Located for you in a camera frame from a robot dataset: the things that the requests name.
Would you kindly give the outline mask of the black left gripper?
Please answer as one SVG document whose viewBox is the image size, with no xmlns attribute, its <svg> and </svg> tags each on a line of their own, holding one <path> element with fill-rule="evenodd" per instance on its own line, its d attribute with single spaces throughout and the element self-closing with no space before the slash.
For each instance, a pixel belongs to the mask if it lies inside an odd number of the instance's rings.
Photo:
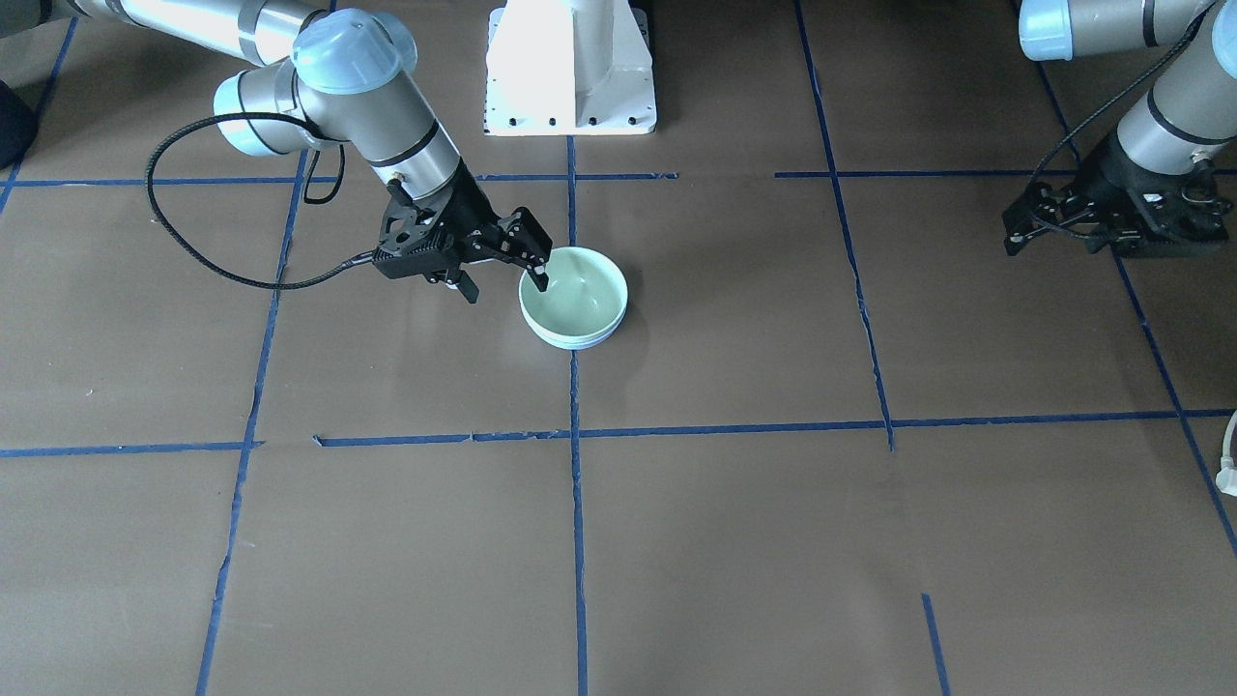
<svg viewBox="0 0 1237 696">
<path fill-rule="evenodd" d="M 1009 256 L 1047 234 L 1119 257 L 1194 257 L 1228 242 L 1223 218 L 1235 204 L 1220 195 L 1210 155 L 1188 155 L 1180 173 L 1147 171 L 1111 135 L 1082 159 L 1069 185 L 1055 189 L 1040 177 L 1064 145 L 1042 158 L 1002 215 Z"/>
</svg>

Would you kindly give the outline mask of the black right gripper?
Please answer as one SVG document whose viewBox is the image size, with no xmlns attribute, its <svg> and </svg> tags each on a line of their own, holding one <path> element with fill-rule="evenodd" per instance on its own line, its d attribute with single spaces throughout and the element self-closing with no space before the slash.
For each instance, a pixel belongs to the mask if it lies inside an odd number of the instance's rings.
<svg viewBox="0 0 1237 696">
<path fill-rule="evenodd" d="M 447 279 L 452 291 L 475 305 L 480 289 L 461 266 L 494 260 L 499 251 L 503 263 L 524 269 L 539 294 L 548 289 L 549 234 L 527 206 L 517 206 L 508 218 L 495 215 L 465 162 L 429 195 L 414 198 L 395 177 L 388 177 L 386 189 L 390 200 L 374 251 L 374 265 L 385 277 Z"/>
</svg>

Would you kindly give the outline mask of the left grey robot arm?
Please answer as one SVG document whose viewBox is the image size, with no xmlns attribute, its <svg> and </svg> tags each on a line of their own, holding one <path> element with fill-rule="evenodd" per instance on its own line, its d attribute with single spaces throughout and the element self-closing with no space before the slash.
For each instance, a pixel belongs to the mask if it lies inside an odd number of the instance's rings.
<svg viewBox="0 0 1237 696">
<path fill-rule="evenodd" d="M 1232 1 L 1021 2 L 1018 40 L 1032 61 L 1164 53 L 1132 80 L 1138 99 L 1069 185 L 1043 180 L 1055 150 L 1034 168 L 1003 213 L 1006 252 L 1048 234 L 1119 257 L 1202 256 L 1227 244 L 1233 204 L 1215 159 L 1235 142 L 1235 27 Z"/>
</svg>

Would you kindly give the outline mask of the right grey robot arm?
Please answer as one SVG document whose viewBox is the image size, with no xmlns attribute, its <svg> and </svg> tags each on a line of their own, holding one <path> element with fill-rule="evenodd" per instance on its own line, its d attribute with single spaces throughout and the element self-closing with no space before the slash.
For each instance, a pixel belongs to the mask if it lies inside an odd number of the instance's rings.
<svg viewBox="0 0 1237 696">
<path fill-rule="evenodd" d="M 492 210 L 447 129 L 414 84 L 414 36 L 393 14 L 302 1 L 26 1 L 32 23 L 110 19 L 250 63 L 221 82 L 214 114 L 167 136 L 150 155 L 143 187 L 155 221 L 186 239 L 160 209 L 155 173 L 166 151 L 212 125 L 235 150 L 282 156 L 350 143 L 383 180 L 388 206 L 377 246 L 339 265 L 371 265 L 388 278 L 419 274 L 477 300 L 468 265 L 496 260 L 547 291 L 552 242 L 524 206 Z"/>
</svg>

